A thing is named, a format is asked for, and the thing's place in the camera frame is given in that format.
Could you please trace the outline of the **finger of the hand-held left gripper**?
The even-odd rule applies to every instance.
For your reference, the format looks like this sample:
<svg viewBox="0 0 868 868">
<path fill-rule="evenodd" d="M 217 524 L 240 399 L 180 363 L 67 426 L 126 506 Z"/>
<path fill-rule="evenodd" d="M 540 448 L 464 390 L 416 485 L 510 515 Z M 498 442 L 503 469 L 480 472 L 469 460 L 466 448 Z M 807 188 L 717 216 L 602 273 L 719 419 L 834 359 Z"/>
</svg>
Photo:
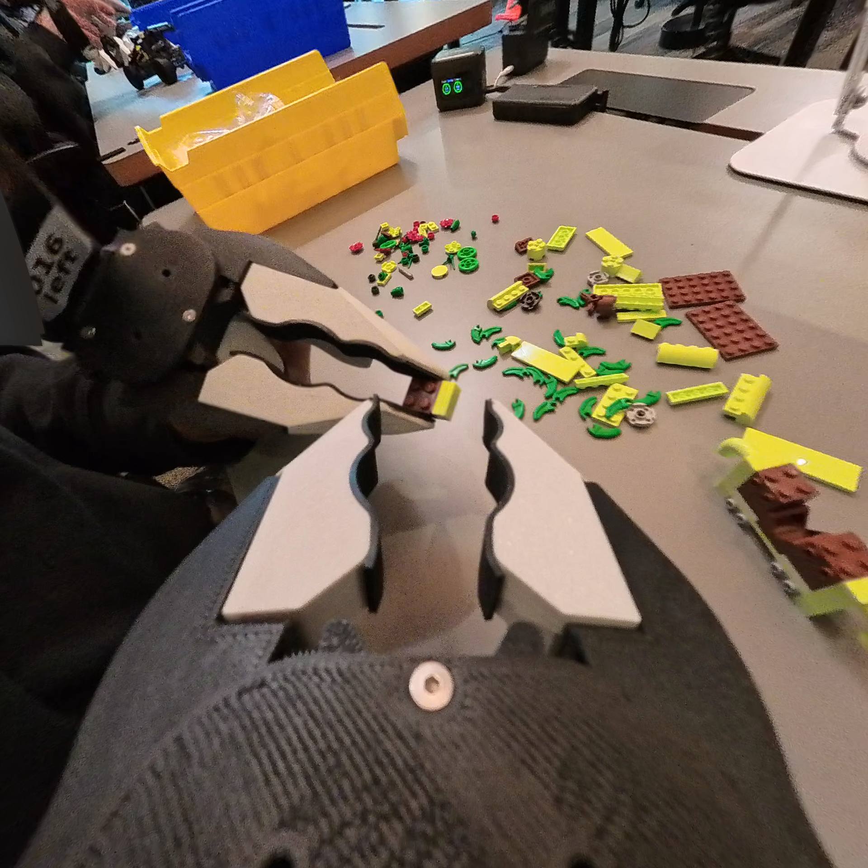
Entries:
<svg viewBox="0 0 868 868">
<path fill-rule="evenodd" d="M 321 434 L 363 403 L 327 383 L 299 385 L 266 359 L 269 337 L 320 341 L 350 358 L 378 360 L 410 377 L 438 380 L 438 366 L 413 342 L 375 315 L 294 318 L 284 322 L 237 315 L 221 342 L 223 361 L 205 376 L 202 404 L 281 426 Z"/>
<path fill-rule="evenodd" d="M 375 360 L 408 377 L 450 378 L 423 348 L 343 288 L 251 264 L 241 296 L 249 319 L 268 338 L 320 341 L 350 359 Z"/>
</svg>

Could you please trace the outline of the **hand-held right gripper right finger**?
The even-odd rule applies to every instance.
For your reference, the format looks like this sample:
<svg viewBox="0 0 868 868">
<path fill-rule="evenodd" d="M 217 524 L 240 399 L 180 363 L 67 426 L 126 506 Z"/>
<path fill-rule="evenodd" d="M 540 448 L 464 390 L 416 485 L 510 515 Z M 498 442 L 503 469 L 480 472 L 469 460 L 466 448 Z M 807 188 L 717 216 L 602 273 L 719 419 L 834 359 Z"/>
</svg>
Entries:
<svg viewBox="0 0 868 868">
<path fill-rule="evenodd" d="M 638 627 L 642 617 L 581 472 L 488 399 L 478 604 L 485 620 Z"/>
</svg>

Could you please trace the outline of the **person's left forearm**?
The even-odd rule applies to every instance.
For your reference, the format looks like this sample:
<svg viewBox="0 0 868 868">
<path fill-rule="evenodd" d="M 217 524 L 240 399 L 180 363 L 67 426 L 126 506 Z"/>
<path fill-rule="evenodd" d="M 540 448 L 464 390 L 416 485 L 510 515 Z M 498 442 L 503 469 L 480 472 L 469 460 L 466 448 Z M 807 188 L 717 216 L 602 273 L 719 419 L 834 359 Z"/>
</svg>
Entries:
<svg viewBox="0 0 868 868">
<path fill-rule="evenodd" d="M 89 376 L 73 360 L 10 353 L 1 361 L 2 428 L 49 458 L 111 475 L 226 462 L 246 444 L 192 421 L 201 381 L 181 373 L 129 385 Z"/>
</svg>

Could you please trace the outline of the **person's left hand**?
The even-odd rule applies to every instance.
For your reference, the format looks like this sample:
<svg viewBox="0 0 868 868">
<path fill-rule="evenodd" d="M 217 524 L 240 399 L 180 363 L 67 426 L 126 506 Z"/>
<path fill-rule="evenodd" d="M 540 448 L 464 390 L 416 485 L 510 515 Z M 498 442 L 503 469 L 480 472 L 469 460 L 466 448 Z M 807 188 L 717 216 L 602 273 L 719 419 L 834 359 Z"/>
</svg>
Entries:
<svg viewBox="0 0 868 868">
<path fill-rule="evenodd" d="M 294 385 L 311 384 L 311 345 L 293 340 L 272 340 L 283 369 L 282 377 Z"/>
</svg>

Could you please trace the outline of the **scattered green leaf pieces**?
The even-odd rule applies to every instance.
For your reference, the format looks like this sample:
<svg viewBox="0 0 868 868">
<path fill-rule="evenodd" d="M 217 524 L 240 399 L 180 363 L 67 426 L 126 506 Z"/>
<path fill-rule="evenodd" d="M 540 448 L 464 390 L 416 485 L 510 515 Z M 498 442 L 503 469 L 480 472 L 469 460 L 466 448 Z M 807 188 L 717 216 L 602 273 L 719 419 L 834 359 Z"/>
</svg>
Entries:
<svg viewBox="0 0 868 868">
<path fill-rule="evenodd" d="M 617 297 L 616 316 L 611 320 L 600 321 L 590 316 L 600 322 L 630 322 L 636 334 L 650 339 L 664 326 L 679 324 L 678 319 L 664 316 L 660 283 L 608 283 L 589 287 L 584 292 L 588 291 Z M 559 296 L 557 305 L 585 311 L 580 294 Z M 639 396 L 635 388 L 627 385 L 632 364 L 624 359 L 606 359 L 606 350 L 592 344 L 583 332 L 564 334 L 561 330 L 554 331 L 552 341 L 555 347 L 551 350 L 508 335 L 499 325 L 474 325 L 471 340 L 476 349 L 488 350 L 488 356 L 474 359 L 472 363 L 455 364 L 449 370 L 447 381 L 457 382 L 468 370 L 490 370 L 504 359 L 506 366 L 501 369 L 501 374 L 529 379 L 545 389 L 545 399 L 533 409 L 534 421 L 556 411 L 568 397 L 581 395 L 579 416 L 587 423 L 588 433 L 596 439 L 615 439 L 622 433 L 626 407 L 635 403 L 655 406 L 661 398 L 660 392 Z"/>
</svg>

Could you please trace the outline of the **pile of tiny flower pieces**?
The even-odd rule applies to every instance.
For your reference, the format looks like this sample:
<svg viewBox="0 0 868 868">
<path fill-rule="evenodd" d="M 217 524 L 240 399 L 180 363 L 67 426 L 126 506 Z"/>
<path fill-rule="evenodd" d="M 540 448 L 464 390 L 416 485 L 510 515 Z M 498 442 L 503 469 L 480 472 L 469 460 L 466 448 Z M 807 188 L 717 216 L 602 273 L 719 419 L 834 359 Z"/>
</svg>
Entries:
<svg viewBox="0 0 868 868">
<path fill-rule="evenodd" d="M 340 251 L 378 316 L 427 320 L 449 311 L 481 311 L 497 319 L 491 251 L 483 234 L 457 216 L 375 220 L 346 236 Z"/>
</svg>

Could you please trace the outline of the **scattered lime bricks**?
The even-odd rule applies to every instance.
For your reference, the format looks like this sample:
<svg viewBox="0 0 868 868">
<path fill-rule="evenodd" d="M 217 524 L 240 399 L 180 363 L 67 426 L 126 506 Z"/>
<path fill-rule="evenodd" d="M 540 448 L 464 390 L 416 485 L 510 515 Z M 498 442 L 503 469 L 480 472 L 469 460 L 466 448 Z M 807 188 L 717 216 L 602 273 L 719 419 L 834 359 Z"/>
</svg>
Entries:
<svg viewBox="0 0 868 868">
<path fill-rule="evenodd" d="M 609 283 L 642 284 L 642 270 L 627 263 L 627 259 L 633 255 L 633 251 L 628 245 L 625 245 L 607 229 L 601 226 L 588 231 L 585 235 L 586 238 L 594 245 L 596 245 L 602 252 L 603 256 L 601 260 L 601 267 L 598 270 L 602 270 L 603 272 L 611 275 L 611 280 Z M 587 290 L 588 288 L 589 284 L 587 281 L 587 287 L 585 289 L 580 290 L 580 292 L 577 292 L 573 296 L 562 296 L 575 297 L 576 295 Z M 634 332 L 634 326 L 630 322 L 616 322 L 629 323 L 631 325 L 631 335 L 635 336 L 636 338 L 646 340 L 654 345 L 654 347 L 656 348 L 655 363 L 657 365 L 710 372 L 715 369 L 716 365 L 723 358 L 719 351 L 712 348 L 710 344 L 700 335 L 700 332 L 697 331 L 687 319 L 687 311 L 694 308 L 695 307 L 672 309 L 671 307 L 668 307 L 666 305 L 666 299 L 664 298 L 664 316 L 667 319 L 678 319 L 679 324 L 664 326 L 652 339 L 636 334 Z M 763 402 L 768 395 L 771 385 L 772 380 L 766 375 L 751 375 L 748 373 L 744 373 L 740 375 L 732 388 L 727 387 L 726 383 L 724 382 L 716 381 L 712 383 L 703 383 L 698 385 L 679 387 L 677 389 L 668 390 L 665 392 L 660 390 L 649 390 L 644 395 L 640 395 L 639 390 L 636 390 L 638 391 L 639 396 L 645 396 L 649 392 L 660 392 L 660 400 L 664 398 L 667 404 L 671 407 L 692 406 L 698 403 L 706 402 L 708 400 L 724 398 L 726 400 L 726 403 L 722 407 L 723 416 L 739 425 L 743 425 L 745 429 L 747 429 L 754 428 L 756 417 L 759 410 L 763 406 Z M 545 399 L 545 389 L 540 389 L 543 389 L 543 399 Z"/>
</svg>

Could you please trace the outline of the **lime and brown brick model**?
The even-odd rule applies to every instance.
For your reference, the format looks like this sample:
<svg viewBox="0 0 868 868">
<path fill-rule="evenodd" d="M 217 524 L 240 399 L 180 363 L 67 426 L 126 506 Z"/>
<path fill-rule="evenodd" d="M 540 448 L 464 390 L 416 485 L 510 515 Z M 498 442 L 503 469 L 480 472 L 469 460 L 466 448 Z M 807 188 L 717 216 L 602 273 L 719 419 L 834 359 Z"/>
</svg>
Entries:
<svg viewBox="0 0 868 868">
<path fill-rule="evenodd" d="M 816 483 L 854 494 L 862 468 L 792 441 L 747 428 L 723 440 L 735 461 L 717 483 L 733 520 L 765 551 L 773 577 L 805 617 L 847 613 L 867 646 L 867 548 L 857 534 L 810 527 Z"/>
</svg>

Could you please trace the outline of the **black and white toy car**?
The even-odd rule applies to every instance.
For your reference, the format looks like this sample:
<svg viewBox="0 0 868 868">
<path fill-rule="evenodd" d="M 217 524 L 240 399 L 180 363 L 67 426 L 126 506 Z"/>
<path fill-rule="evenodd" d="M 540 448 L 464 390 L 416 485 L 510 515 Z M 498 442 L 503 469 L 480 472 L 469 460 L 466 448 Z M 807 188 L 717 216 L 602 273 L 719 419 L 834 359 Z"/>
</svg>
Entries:
<svg viewBox="0 0 868 868">
<path fill-rule="evenodd" d="M 107 29 L 101 34 L 98 46 L 88 44 L 82 54 L 99 75 L 123 71 L 137 91 L 145 90 L 146 82 L 154 77 L 170 86 L 178 82 L 179 71 L 188 67 L 183 49 L 169 38 L 174 32 L 175 27 L 169 22 L 140 29 L 119 21 L 114 30 Z"/>
</svg>

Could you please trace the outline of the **black device with green display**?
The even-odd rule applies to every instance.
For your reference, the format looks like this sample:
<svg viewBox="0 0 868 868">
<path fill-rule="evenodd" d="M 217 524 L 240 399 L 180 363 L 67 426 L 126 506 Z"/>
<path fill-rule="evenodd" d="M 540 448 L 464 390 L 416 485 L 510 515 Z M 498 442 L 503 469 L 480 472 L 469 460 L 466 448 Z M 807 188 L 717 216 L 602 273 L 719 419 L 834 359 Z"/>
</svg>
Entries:
<svg viewBox="0 0 868 868">
<path fill-rule="evenodd" d="M 487 71 L 483 47 L 442 49 L 433 57 L 430 73 L 440 113 L 485 103 Z"/>
</svg>

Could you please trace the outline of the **blue plastic bin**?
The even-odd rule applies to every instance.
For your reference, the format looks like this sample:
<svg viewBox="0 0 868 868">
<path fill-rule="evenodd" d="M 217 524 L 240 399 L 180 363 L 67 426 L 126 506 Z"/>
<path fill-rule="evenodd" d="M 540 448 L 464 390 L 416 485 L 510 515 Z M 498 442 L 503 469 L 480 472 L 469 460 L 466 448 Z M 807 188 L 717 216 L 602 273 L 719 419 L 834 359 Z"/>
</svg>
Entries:
<svg viewBox="0 0 868 868">
<path fill-rule="evenodd" d="M 139 30 L 171 24 L 168 37 L 215 90 L 316 50 L 351 47 L 341 1 L 162 1 L 132 9 Z"/>
</svg>

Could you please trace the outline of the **flat black box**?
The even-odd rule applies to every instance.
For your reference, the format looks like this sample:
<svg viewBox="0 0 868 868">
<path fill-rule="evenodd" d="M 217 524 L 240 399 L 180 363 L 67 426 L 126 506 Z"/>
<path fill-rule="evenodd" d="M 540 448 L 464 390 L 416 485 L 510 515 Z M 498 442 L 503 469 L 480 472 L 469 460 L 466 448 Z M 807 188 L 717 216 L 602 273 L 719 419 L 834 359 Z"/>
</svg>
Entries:
<svg viewBox="0 0 868 868">
<path fill-rule="evenodd" d="M 574 126 L 593 112 L 604 112 L 609 90 L 586 83 L 514 84 L 491 99 L 499 122 Z"/>
</svg>

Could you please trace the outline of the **black power bank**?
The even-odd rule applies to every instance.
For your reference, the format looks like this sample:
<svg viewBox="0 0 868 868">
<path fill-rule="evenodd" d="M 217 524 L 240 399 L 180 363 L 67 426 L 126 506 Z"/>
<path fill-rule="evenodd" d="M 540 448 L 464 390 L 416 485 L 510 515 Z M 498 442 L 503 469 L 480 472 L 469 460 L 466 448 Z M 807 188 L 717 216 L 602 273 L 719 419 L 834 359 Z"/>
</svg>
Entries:
<svg viewBox="0 0 868 868">
<path fill-rule="evenodd" d="M 545 62 L 556 11 L 555 1 L 507 2 L 498 19 L 505 22 L 504 66 L 512 67 L 513 75 L 524 75 Z"/>
</svg>

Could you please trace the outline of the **dark grey desk mat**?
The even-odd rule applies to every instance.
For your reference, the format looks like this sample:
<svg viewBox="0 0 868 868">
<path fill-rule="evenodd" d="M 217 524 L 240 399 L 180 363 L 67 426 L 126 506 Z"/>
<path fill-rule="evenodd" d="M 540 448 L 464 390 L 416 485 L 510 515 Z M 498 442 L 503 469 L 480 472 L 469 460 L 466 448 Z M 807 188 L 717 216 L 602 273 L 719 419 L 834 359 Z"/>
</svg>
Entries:
<svg viewBox="0 0 868 868">
<path fill-rule="evenodd" d="M 622 71 L 585 70 L 560 81 L 609 95 L 605 110 L 641 119 L 703 123 L 754 93 L 754 88 Z"/>
</svg>

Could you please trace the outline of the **white monitor stand base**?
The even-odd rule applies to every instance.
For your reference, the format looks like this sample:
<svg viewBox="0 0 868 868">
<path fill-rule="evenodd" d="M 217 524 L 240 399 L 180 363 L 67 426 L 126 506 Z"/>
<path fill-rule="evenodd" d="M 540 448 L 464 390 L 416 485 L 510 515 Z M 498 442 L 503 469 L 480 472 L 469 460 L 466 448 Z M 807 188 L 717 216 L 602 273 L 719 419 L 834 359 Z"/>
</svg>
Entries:
<svg viewBox="0 0 868 868">
<path fill-rule="evenodd" d="M 866 204 L 866 64 L 864 9 L 837 99 L 801 109 L 738 151 L 729 168 L 746 179 Z"/>
</svg>

